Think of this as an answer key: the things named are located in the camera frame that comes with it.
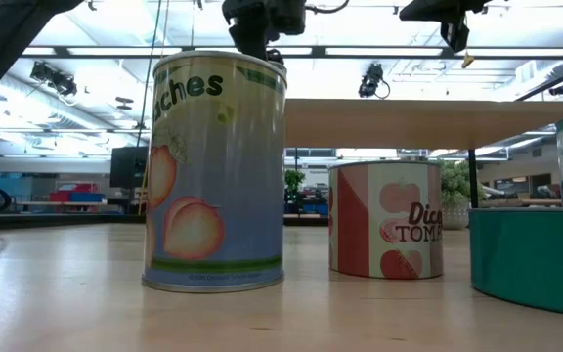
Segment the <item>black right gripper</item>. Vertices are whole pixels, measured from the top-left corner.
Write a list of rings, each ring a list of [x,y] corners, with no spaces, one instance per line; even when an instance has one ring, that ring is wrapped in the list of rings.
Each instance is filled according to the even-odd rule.
[[[399,12],[401,21],[441,22],[440,33],[453,52],[467,47],[467,11],[479,13],[490,0],[413,0]]]

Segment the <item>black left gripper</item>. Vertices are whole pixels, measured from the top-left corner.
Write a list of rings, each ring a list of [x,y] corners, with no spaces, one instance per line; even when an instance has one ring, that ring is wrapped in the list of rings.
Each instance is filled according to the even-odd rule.
[[[235,47],[244,55],[283,64],[279,50],[267,45],[281,34],[299,35],[305,30],[305,0],[225,0],[222,12]]]

